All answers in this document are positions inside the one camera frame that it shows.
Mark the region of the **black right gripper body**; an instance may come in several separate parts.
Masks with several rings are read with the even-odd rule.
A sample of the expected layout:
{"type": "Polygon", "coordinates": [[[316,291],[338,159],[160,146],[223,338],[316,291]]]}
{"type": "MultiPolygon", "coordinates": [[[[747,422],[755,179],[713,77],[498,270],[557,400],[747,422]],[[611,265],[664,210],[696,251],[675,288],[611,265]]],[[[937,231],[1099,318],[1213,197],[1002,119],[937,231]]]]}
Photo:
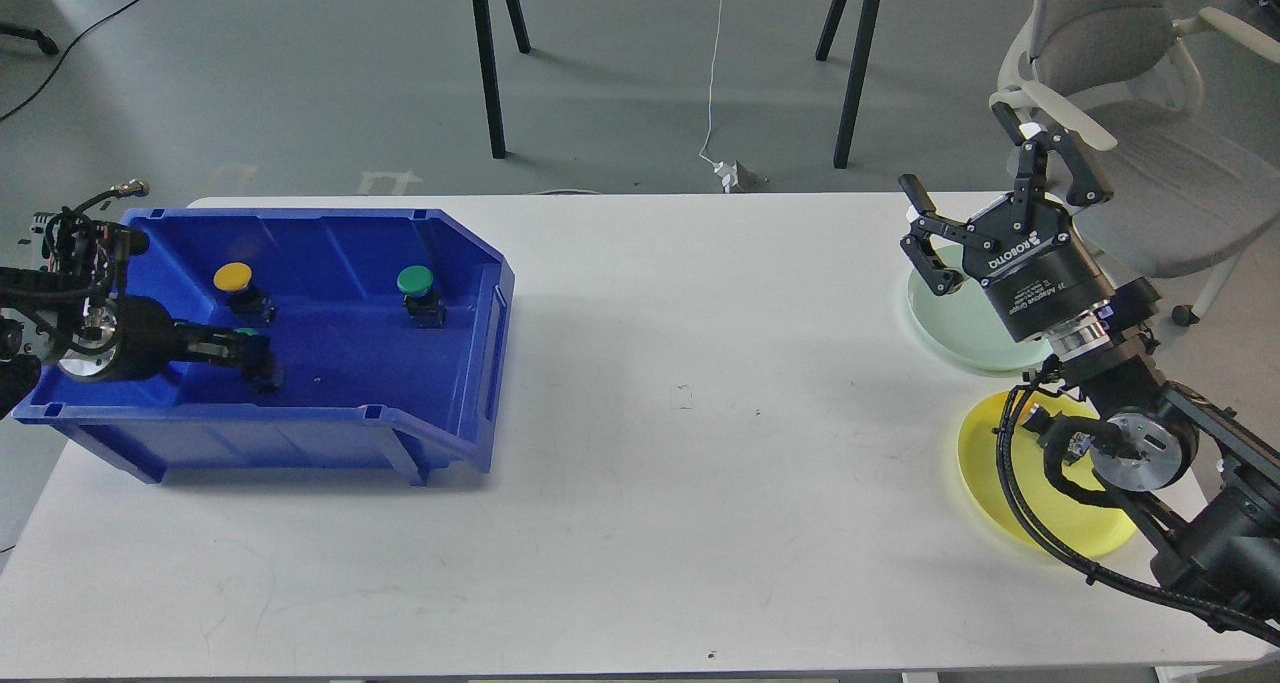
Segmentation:
{"type": "Polygon", "coordinates": [[[1078,240],[1070,214],[1047,200],[1029,221],[1012,219],[1012,194],[1002,194],[977,217],[943,217],[942,235],[908,237],[902,251],[936,295],[974,279],[1015,342],[1102,344],[1098,310],[1115,288],[1078,240]]]}

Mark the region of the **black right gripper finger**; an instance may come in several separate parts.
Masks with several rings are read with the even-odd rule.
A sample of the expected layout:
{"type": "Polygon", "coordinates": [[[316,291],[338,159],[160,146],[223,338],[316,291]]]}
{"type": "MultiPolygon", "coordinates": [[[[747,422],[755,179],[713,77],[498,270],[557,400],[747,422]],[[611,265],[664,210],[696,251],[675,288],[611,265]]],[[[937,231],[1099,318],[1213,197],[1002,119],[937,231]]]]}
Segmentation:
{"type": "Polygon", "coordinates": [[[1023,123],[1005,101],[989,105],[996,122],[1006,136],[1019,146],[1018,168],[1012,188],[1012,219],[1029,221],[1032,208],[1047,203],[1050,191],[1050,156],[1057,155],[1068,171],[1068,187],[1060,200],[1070,208],[1087,208],[1114,200],[1114,187],[1103,171],[1096,168],[1093,153],[1075,130],[1060,124],[1042,127],[1036,122],[1023,123]]]}
{"type": "Polygon", "coordinates": [[[923,182],[913,173],[901,174],[899,177],[899,187],[902,194],[909,200],[908,210],[908,232],[902,237],[906,240],[908,237],[911,238],[928,238],[934,235],[942,235],[945,232],[945,221],[937,214],[936,205],[923,182]]]}

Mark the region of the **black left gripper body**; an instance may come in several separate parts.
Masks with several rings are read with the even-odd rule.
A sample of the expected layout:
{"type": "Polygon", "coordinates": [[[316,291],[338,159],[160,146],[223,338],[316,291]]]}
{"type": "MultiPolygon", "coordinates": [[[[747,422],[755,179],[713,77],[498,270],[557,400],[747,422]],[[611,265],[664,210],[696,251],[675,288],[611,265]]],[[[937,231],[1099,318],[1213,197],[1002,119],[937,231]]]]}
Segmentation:
{"type": "Polygon", "coordinates": [[[241,367],[241,335],[173,318],[145,295],[97,297],[84,304],[58,370],[77,382],[151,379],[174,361],[241,367]]]}

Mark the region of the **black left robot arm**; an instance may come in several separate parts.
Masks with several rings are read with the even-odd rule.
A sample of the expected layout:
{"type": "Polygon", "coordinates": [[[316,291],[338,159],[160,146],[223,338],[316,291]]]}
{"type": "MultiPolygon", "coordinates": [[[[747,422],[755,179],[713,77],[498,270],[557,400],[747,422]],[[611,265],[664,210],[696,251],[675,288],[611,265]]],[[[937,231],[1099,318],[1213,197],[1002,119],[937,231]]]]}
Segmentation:
{"type": "Polygon", "coordinates": [[[150,238],[136,226],[96,221],[90,208],[148,191],[146,182],[124,182],[78,206],[35,215],[35,263],[3,269],[4,414],[54,368],[77,382],[133,382],[173,363],[200,363],[237,370],[256,391],[283,386],[283,365],[256,329],[174,318],[160,301],[128,294],[131,260],[147,253],[150,238]]]}

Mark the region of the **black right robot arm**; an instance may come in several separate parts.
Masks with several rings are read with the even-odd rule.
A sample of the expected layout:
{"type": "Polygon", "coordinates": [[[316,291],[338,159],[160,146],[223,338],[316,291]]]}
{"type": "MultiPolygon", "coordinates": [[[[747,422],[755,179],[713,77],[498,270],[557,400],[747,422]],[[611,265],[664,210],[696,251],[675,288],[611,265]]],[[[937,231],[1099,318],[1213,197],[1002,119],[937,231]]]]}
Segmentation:
{"type": "Polygon", "coordinates": [[[993,431],[1015,522],[1088,583],[1276,645],[1277,451],[1156,367],[1156,288],[1144,278],[1112,287],[1073,223],[1073,206],[1114,194],[1080,132],[1020,122],[1005,101],[991,109],[1018,146],[1012,191],[952,221],[919,178],[904,174],[916,217],[900,246],[932,294],[973,279],[1012,340],[1050,342],[1039,370],[1009,391],[993,431]],[[1014,469],[1020,428],[1034,434],[1053,490],[1137,524],[1155,547],[1153,585],[1088,559],[1034,514],[1014,469]]]}

